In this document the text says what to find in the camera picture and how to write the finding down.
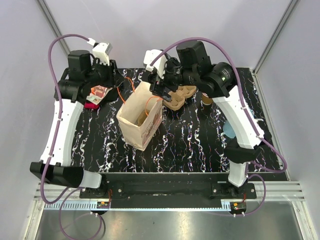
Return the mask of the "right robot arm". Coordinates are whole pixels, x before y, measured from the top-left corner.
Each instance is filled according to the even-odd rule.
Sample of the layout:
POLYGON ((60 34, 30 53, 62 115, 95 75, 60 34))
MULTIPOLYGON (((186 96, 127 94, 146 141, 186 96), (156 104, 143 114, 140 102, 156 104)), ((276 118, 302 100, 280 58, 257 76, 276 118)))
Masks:
POLYGON ((169 92, 193 86, 219 107, 231 125, 235 139, 226 146, 229 159, 228 195, 239 198, 245 192, 247 166, 263 148, 265 132, 254 119, 244 100, 239 74, 231 62, 213 64, 207 54, 205 39, 191 38, 174 44, 178 57, 166 50, 147 50, 143 63, 149 72, 149 90, 157 97, 172 102, 169 92))

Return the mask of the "paper takeout bag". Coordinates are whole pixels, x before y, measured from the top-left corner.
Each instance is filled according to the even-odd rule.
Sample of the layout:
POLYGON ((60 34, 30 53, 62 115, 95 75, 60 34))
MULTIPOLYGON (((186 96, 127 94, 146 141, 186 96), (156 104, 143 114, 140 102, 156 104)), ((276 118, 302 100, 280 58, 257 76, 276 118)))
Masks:
POLYGON ((162 122, 163 100, 150 92, 150 86, 141 81, 116 115, 124 141, 140 151, 145 151, 162 122))

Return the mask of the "red cloth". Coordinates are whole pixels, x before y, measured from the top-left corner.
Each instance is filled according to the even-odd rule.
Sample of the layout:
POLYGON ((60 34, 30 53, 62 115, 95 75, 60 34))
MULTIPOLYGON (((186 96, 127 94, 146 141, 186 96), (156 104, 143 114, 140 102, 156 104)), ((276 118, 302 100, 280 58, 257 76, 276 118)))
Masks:
POLYGON ((84 104, 84 108, 89 110, 97 110, 99 107, 100 107, 99 104, 94 104, 92 102, 86 102, 84 104))

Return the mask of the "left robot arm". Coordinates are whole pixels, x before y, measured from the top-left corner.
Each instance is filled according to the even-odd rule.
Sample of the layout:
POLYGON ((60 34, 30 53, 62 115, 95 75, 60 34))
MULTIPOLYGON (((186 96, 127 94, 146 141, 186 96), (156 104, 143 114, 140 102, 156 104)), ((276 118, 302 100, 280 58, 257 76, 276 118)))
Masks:
POLYGON ((107 88, 106 101, 117 99, 116 88, 124 81, 116 61, 104 50, 74 50, 67 56, 68 67, 54 93, 54 117, 40 161, 30 164, 30 172, 46 184, 70 188, 90 188, 97 198, 108 193, 100 173, 72 166, 72 147, 76 126, 93 87, 107 88))

